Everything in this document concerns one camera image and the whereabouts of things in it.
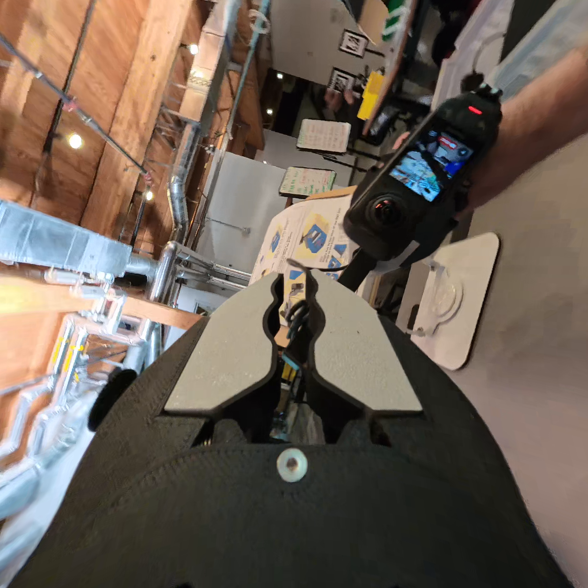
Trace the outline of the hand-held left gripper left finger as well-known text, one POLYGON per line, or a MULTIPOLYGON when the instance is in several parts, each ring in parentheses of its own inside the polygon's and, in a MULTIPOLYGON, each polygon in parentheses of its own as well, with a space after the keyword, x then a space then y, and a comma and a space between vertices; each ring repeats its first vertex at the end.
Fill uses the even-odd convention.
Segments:
POLYGON ((164 408, 201 421, 196 440, 212 440, 232 421, 238 437, 269 440, 281 398, 279 352, 283 275, 266 274, 215 310, 191 351, 164 408))

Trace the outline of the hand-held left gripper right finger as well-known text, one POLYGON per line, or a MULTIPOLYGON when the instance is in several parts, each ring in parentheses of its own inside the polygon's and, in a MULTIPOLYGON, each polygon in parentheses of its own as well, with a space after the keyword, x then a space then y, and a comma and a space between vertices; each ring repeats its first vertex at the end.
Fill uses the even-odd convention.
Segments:
POLYGON ((422 404, 377 312, 318 269, 307 274, 307 402, 327 440, 349 422, 419 415, 422 404))

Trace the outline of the person's right forearm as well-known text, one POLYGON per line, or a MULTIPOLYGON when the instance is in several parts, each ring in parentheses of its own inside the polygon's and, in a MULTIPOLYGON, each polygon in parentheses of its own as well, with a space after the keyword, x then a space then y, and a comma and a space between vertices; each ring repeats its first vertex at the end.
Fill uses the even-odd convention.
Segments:
POLYGON ((461 219, 535 164, 587 133, 587 45, 576 47, 502 107, 497 140, 471 176, 461 219))

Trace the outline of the instruction sheet on stand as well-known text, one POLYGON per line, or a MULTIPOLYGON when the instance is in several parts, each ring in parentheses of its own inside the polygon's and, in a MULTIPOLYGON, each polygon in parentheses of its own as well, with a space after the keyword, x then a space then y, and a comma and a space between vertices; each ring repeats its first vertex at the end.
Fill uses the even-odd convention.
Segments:
POLYGON ((324 200, 324 199, 333 199, 333 198, 342 198, 342 197, 347 197, 347 196, 353 196, 356 189, 357 189, 357 185, 354 186, 350 186, 350 187, 342 187, 342 188, 338 188, 338 189, 334 189, 334 190, 329 190, 327 192, 321 192, 321 193, 317 193, 317 194, 313 194, 313 195, 309 195, 304 202, 308 203, 312 200, 324 200))

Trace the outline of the printed instruction sheet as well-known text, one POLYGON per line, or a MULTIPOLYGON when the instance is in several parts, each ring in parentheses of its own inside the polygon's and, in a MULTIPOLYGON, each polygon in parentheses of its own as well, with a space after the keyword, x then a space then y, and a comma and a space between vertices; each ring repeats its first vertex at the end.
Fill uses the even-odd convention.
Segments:
POLYGON ((305 298, 306 278, 302 269, 322 269, 338 278, 356 249, 343 229, 343 218, 351 204, 350 192, 328 198, 310 198, 277 214, 269 223, 249 284, 270 273, 283 275, 281 313, 305 298))

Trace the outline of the white easel board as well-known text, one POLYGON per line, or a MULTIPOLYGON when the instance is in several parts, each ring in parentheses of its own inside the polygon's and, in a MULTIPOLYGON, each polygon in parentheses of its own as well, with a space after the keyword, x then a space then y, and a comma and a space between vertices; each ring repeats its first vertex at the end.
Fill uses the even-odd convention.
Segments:
POLYGON ((285 171, 278 193, 284 197, 305 199, 330 191, 335 179, 336 172, 332 170, 290 166, 285 171))
POLYGON ((351 130, 352 126, 348 122, 303 119, 296 147, 302 151, 345 154, 351 130))

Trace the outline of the white stand base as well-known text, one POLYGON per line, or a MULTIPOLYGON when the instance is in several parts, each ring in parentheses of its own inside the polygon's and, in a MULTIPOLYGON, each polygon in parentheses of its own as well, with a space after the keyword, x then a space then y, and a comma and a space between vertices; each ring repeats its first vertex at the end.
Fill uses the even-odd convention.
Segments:
POLYGON ((485 232, 446 244, 410 269, 396 325, 445 371, 469 360, 500 246, 498 234, 485 232))

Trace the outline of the yellow plastic bin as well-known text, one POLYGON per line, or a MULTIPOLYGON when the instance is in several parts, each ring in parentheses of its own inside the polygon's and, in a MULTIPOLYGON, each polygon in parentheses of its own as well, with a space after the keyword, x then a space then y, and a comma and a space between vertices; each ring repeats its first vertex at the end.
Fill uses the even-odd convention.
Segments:
POLYGON ((362 102, 357 113, 357 117, 360 120, 367 121, 371 117, 380 90, 383 88, 384 81, 385 76, 381 70, 374 70, 369 74, 362 93, 362 102))

